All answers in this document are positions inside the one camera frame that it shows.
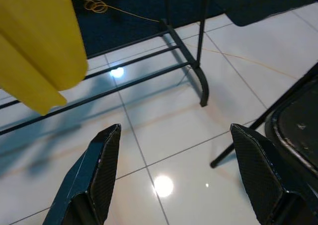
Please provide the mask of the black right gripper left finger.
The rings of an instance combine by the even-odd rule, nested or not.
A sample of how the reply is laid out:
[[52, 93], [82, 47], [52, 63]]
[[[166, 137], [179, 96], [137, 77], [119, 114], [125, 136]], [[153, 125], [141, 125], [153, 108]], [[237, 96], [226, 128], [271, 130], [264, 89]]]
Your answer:
[[100, 131], [67, 172], [43, 221], [45, 225], [102, 225], [113, 194], [121, 125]]

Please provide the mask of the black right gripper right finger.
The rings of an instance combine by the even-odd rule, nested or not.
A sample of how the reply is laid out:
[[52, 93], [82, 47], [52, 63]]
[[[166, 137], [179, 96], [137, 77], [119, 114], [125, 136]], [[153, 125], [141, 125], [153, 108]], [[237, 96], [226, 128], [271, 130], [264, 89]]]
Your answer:
[[241, 179], [261, 225], [316, 225], [318, 198], [283, 159], [274, 144], [255, 130], [231, 124]]

